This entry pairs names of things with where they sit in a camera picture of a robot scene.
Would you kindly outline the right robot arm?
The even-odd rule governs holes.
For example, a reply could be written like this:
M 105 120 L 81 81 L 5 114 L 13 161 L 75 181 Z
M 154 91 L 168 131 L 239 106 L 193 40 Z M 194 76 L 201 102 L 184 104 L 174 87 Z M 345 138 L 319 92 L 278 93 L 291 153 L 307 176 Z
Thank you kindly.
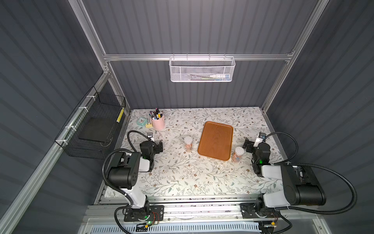
M 324 205 L 326 195 L 311 167 L 292 166 L 288 163 L 270 164 L 270 145 L 262 140 L 261 137 L 256 141 L 245 138 L 243 149 L 252 154 L 253 172 L 259 177 L 281 180 L 284 182 L 283 189 L 260 195 L 250 209 L 244 204 L 243 213 L 255 213 L 256 216 L 265 218 L 272 213 L 273 208 Z

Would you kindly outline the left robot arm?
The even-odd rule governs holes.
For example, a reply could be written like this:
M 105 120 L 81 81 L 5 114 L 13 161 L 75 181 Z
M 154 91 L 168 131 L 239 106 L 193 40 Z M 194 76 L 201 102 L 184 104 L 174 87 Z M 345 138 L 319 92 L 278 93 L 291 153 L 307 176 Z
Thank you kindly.
M 140 173 L 151 172 L 154 156 L 163 152 L 163 142 L 144 141 L 140 152 L 120 148 L 109 153 L 102 166 L 102 177 L 107 187 L 127 199 L 123 210 L 124 221 L 162 221 L 164 206 L 150 205 L 148 197 L 137 183 Z

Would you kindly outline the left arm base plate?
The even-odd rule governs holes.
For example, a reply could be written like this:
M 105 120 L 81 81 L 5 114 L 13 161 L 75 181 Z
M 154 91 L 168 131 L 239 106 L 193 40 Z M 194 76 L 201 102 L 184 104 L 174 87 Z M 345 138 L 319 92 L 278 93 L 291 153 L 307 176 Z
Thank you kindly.
M 163 205 L 151 205 L 146 206 L 141 209 L 126 209 L 124 214 L 124 222 L 154 222 L 154 221 L 163 221 L 164 219 L 164 209 Z

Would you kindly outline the candy jar with patterned lid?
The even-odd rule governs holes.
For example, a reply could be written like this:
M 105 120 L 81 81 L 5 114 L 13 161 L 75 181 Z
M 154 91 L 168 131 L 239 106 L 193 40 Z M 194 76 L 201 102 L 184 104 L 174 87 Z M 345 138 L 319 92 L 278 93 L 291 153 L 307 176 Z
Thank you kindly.
M 184 138 L 184 144 L 185 144 L 185 151 L 186 152 L 191 152 L 193 149 L 193 138 L 191 136 L 186 136 Z

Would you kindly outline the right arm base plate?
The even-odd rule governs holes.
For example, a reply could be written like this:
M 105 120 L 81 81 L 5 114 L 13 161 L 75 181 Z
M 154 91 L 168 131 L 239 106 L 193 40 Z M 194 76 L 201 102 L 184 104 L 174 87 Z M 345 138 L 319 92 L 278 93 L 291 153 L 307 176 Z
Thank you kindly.
M 273 208 L 268 208 L 257 203 L 241 203 L 240 211 L 244 219 L 250 218 L 275 218 L 279 216 Z

